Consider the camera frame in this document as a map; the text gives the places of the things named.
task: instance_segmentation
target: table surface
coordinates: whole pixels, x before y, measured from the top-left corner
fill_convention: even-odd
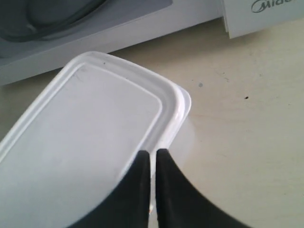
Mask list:
[[[189,91],[182,171],[255,228],[304,227],[304,19],[229,39],[211,21],[113,53]],[[0,87],[0,139],[58,70]]]

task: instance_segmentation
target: midea logo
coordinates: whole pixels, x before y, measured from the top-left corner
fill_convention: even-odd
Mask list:
[[[291,1],[293,0],[256,0],[251,6],[251,11],[253,13],[260,13],[268,8],[279,6]]]

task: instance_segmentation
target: container lid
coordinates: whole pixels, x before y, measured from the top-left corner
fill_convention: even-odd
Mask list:
[[[0,144],[0,227],[65,228],[100,204],[139,150],[168,148],[189,95],[143,67],[72,60]]]

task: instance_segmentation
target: countertop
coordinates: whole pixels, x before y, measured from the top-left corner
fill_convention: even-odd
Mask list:
[[[255,228],[304,227],[304,19],[229,39],[221,20],[112,53],[189,91],[182,171]],[[58,70],[0,87],[0,139]]]

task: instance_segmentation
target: white plastic lid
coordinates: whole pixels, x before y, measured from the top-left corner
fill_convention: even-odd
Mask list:
[[[189,108],[185,91],[145,68],[97,52],[75,58],[0,144],[0,226],[75,223],[139,150],[155,171],[156,150],[169,147]]]

